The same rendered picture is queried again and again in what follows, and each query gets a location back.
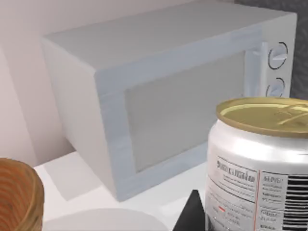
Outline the microwave knob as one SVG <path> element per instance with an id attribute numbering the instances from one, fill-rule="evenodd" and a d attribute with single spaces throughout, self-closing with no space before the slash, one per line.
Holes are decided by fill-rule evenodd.
<path id="1" fill-rule="evenodd" d="M 286 61 L 288 56 L 288 47 L 284 42 L 279 42 L 273 47 L 268 55 L 268 65 L 272 70 L 279 69 Z"/>
<path id="2" fill-rule="evenodd" d="M 267 87 L 266 96 L 280 98 L 285 90 L 285 82 L 282 78 L 275 78 Z"/>

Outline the microwave door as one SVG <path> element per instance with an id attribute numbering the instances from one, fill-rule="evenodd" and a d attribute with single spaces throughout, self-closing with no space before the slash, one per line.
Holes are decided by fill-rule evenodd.
<path id="1" fill-rule="evenodd" d="M 97 73 L 119 201 L 205 161 L 216 105 L 250 96 L 247 54 L 263 41 L 258 26 L 242 28 Z"/>

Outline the pale microwave oven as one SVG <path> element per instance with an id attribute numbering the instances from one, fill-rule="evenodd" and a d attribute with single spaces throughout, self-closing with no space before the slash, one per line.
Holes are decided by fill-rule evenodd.
<path id="1" fill-rule="evenodd" d="M 97 73 L 186 43 L 258 26 L 270 50 L 288 47 L 285 63 L 269 68 L 267 86 L 282 78 L 290 94 L 297 14 L 241 4 L 198 0 L 111 21 L 68 29 L 43 38 L 42 49 L 65 137 L 116 198 L 97 92 Z"/>

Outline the silver can with gold lid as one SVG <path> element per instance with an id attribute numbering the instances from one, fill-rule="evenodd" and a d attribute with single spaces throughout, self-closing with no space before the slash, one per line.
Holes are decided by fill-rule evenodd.
<path id="1" fill-rule="evenodd" d="M 242 98 L 217 106 L 205 231 L 308 231 L 308 101 Z"/>

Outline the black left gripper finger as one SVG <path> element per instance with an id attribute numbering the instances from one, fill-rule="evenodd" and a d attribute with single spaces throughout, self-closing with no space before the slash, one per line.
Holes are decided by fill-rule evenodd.
<path id="1" fill-rule="evenodd" d="M 172 231 L 207 231 L 205 211 L 198 190 L 192 190 Z"/>

